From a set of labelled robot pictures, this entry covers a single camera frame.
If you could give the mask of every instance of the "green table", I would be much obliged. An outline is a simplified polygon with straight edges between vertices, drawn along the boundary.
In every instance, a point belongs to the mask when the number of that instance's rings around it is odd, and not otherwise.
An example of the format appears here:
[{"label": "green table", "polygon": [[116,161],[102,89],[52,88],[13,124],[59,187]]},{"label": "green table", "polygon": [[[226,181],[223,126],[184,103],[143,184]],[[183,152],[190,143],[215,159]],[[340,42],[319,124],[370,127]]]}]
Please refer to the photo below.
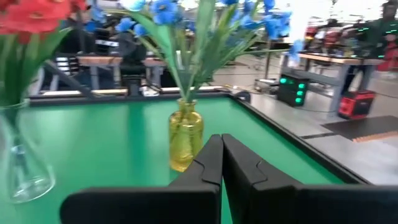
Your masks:
[{"label": "green table", "polygon": [[[31,108],[44,137],[39,153],[52,165],[57,183],[29,203],[0,200],[0,223],[58,224],[65,197],[88,187],[168,185],[178,176],[169,169],[168,118],[177,110],[177,102],[169,98]],[[200,98],[196,109],[205,121],[205,141],[212,134],[230,133],[303,183],[343,183],[241,100],[223,93]],[[222,223],[231,223],[225,189]]]}]

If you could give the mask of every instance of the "yellow glass vase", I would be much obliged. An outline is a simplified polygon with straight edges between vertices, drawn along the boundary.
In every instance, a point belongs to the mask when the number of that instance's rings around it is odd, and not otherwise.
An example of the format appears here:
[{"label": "yellow glass vase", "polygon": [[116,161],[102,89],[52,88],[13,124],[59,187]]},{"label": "yellow glass vase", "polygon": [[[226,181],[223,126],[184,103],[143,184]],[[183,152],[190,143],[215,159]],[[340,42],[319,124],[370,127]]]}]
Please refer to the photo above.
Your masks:
[{"label": "yellow glass vase", "polygon": [[179,99],[179,110],[169,119],[170,166],[179,172],[187,169],[203,146],[203,119],[195,104]]}]

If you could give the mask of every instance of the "black mat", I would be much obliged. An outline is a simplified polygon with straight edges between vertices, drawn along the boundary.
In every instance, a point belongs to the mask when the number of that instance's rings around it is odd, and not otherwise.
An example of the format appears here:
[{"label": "black mat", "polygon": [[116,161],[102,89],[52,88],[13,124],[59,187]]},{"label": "black mat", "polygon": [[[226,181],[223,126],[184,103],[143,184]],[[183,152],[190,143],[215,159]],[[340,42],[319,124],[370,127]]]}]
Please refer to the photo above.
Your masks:
[{"label": "black mat", "polygon": [[364,142],[398,135],[398,118],[395,116],[342,121],[322,126],[354,142]]}]

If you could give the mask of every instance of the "floor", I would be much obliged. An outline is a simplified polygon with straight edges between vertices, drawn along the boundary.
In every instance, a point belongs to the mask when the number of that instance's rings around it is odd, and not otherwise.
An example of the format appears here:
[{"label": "floor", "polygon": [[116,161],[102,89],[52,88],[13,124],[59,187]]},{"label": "floor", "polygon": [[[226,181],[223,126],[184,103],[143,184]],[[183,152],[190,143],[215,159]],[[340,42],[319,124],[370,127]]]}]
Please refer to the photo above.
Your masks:
[{"label": "floor", "polygon": [[[228,67],[219,70],[214,84],[247,86],[254,79],[264,78],[264,67],[255,70],[256,65],[264,65],[265,60],[252,56],[242,56],[237,61],[247,66]],[[325,75],[337,75],[337,67],[327,70]],[[269,78],[278,78],[280,62],[271,60]],[[358,76],[353,88],[358,84]],[[386,79],[381,73],[374,74],[370,90],[379,93],[373,103],[369,117],[392,115],[398,117],[398,77]],[[330,133],[321,124],[343,121],[327,112],[330,99],[312,92],[307,93],[305,106],[292,108],[267,95],[253,95],[252,105],[268,117],[274,119],[298,136]],[[306,139],[308,143],[344,164],[374,184],[398,184],[398,138],[355,143],[341,136],[328,136]]]}]

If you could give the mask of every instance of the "glass vase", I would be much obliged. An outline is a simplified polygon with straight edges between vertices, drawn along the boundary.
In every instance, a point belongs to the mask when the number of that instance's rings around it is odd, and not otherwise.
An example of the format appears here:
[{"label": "glass vase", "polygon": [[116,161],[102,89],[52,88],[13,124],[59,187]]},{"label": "glass vase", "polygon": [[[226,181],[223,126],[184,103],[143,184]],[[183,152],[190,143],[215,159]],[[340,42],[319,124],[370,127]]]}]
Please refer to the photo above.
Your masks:
[{"label": "glass vase", "polygon": [[34,147],[39,146],[38,142],[21,128],[32,125],[21,122],[21,114],[28,105],[28,101],[24,101],[0,107],[0,162],[3,171],[0,183],[12,203],[39,198],[55,185],[51,168],[34,151]]},{"label": "glass vase", "polygon": [[203,119],[195,104],[179,99],[179,110],[169,119],[170,166],[179,172],[187,169],[203,146]]}]

